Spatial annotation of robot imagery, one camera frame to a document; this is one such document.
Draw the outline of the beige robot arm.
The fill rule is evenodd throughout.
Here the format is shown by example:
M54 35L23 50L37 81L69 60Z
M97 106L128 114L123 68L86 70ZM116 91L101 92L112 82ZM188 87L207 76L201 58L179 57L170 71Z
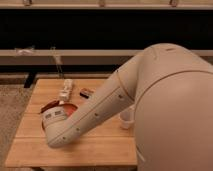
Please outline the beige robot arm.
M67 145L130 106L137 171L213 171L213 65L170 43L132 57L71 116L44 112L47 144Z

